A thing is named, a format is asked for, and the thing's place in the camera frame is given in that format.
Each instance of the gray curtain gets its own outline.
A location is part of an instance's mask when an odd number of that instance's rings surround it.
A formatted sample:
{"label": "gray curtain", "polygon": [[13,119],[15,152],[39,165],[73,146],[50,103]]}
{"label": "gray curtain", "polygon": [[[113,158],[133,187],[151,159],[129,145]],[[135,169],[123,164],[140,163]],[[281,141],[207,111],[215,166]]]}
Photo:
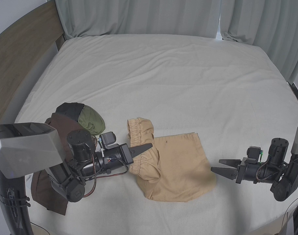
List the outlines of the gray curtain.
{"label": "gray curtain", "polygon": [[222,0],[224,40],[261,47],[292,84],[298,72],[298,0]]}
{"label": "gray curtain", "polygon": [[66,38],[165,33],[215,38],[221,0],[55,0]]}

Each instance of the fitted sheet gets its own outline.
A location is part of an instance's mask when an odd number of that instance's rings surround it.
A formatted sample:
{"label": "fitted sheet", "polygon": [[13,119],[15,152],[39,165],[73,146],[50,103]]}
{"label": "fitted sheet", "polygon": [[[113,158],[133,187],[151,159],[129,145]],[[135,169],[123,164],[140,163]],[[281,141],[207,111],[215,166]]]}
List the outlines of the fitted sheet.
{"label": "fitted sheet", "polygon": [[[87,104],[118,143],[126,122],[150,119],[155,136],[196,132],[211,166],[242,159],[249,146],[268,151],[298,126],[298,101],[256,46],[181,35],[104,35],[73,38],[34,86],[16,122],[44,122],[63,102]],[[87,183],[89,191],[93,185]],[[187,202],[144,197],[135,176],[99,179],[95,192],[69,203],[66,216],[30,201],[32,222],[57,234],[244,234],[283,214],[298,189],[277,202],[270,184],[217,176],[211,192]]]}

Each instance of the wooden headboard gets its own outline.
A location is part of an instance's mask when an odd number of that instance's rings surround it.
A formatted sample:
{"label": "wooden headboard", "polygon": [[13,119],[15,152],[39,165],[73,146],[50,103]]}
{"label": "wooden headboard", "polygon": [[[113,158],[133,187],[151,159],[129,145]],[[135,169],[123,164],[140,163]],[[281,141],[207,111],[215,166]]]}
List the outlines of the wooden headboard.
{"label": "wooden headboard", "polygon": [[41,57],[54,42],[60,49],[65,41],[63,34],[54,0],[32,10],[0,34],[0,123],[6,122],[4,114],[10,102],[25,86],[24,80],[29,79],[28,74]]}

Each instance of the black garment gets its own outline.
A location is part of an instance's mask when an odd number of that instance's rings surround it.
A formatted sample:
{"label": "black garment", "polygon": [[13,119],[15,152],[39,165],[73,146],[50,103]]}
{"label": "black garment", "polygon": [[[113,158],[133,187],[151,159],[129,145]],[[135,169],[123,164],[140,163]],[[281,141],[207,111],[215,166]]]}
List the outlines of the black garment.
{"label": "black garment", "polygon": [[78,122],[78,117],[84,107],[84,104],[80,103],[63,103],[56,108],[56,113],[63,114],[72,120]]}

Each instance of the curtain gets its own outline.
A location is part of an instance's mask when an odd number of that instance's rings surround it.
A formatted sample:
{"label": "curtain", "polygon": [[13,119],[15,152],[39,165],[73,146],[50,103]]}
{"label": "curtain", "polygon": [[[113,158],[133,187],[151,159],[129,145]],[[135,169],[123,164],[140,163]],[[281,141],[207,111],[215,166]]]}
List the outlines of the curtain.
{"label": "curtain", "polygon": [[164,33],[215,38],[221,0],[55,0],[66,38]]}
{"label": "curtain", "polygon": [[222,0],[224,40],[261,47],[293,83],[298,72],[298,0]]}

